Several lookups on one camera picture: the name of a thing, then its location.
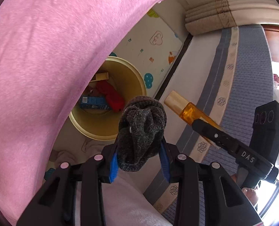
pink blanket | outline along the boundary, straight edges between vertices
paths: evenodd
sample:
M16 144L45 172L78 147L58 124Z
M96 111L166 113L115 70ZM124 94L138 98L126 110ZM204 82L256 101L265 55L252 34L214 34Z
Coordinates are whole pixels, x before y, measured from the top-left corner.
M113 48L162 0L5 0L0 7L0 210L15 224L56 136Z

flower pattern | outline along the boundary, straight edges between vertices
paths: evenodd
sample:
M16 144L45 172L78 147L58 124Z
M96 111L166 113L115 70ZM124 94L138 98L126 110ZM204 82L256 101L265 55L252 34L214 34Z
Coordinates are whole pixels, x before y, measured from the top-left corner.
M197 150L202 153L206 151L206 146L207 144L205 142L201 142L198 144Z
M233 64L228 64L228 65L226 66L226 68L229 69L229 70L232 70L232 69L233 69Z
M171 193L171 195L177 195L178 194L178 187L176 185L173 185L170 188L170 193Z
M158 204L156 205L156 209L157 209L158 211L160 211L162 208L163 208L163 205L162 205L161 203L158 203Z
M224 82L223 82L223 86L226 86L226 87L227 87L228 85L229 85L229 81L224 81Z
M220 105L220 106L223 106L223 105L225 105L225 103L226 103L226 98L218 98L218 100L217 100L217 104L218 105Z

dark gray sock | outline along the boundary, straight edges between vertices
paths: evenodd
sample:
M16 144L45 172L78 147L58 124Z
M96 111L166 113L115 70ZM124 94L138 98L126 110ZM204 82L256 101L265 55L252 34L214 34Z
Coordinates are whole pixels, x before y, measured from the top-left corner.
M147 96L133 98L125 107L116 138L118 165L124 171L138 171L157 155L167 116L162 104Z

screw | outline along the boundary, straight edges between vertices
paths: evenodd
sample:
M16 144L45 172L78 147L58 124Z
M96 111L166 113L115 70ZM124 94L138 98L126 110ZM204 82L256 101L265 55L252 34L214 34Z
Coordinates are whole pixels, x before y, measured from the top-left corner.
M182 161L184 161L184 160L187 158L187 156L184 155L184 154L179 154L179 155L177 156L177 158L180 159L180 160L182 160Z
M217 162L213 162L212 167L215 168L215 169L218 169L218 168L220 168L220 164L217 163Z
M96 161L101 161L103 159L103 155L95 155L94 159Z
M61 167L62 169L66 169L66 168L69 167L69 163L68 163L68 162L63 162L63 163L61 163L60 167Z

white wall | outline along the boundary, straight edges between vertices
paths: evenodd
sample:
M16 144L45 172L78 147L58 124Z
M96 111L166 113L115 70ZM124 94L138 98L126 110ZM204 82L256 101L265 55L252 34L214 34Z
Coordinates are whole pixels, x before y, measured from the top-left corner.
M154 5L155 12L184 42L189 34L185 27L185 9L176 0L163 0Z

